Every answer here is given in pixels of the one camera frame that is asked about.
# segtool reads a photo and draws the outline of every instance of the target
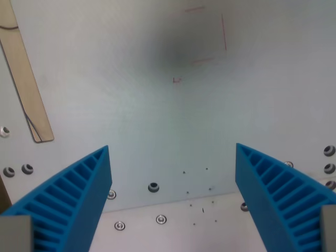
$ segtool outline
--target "white floor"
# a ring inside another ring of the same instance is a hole
[[[266,252],[242,202],[235,193],[104,213],[90,252]],[[163,225],[155,221],[160,214],[167,217]],[[125,230],[115,230],[118,221]]]

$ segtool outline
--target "red line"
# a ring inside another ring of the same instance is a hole
[[[198,59],[198,60],[194,60],[193,64],[197,64],[197,63],[204,63],[204,62],[208,62],[213,60],[214,58],[207,58],[207,59]]]
[[[178,78],[175,80],[175,77],[173,77],[173,83],[180,83],[180,81],[182,80],[182,78]]]
[[[225,38],[225,30],[224,30],[224,19],[223,19],[223,15],[222,15],[222,28],[223,28],[223,35],[224,35],[225,50],[226,50],[226,38]]]
[[[196,8],[190,8],[190,9],[185,9],[184,12],[188,13],[188,12],[194,12],[194,11],[197,11],[199,9],[204,9],[205,6],[199,6],[199,7],[196,7]]]

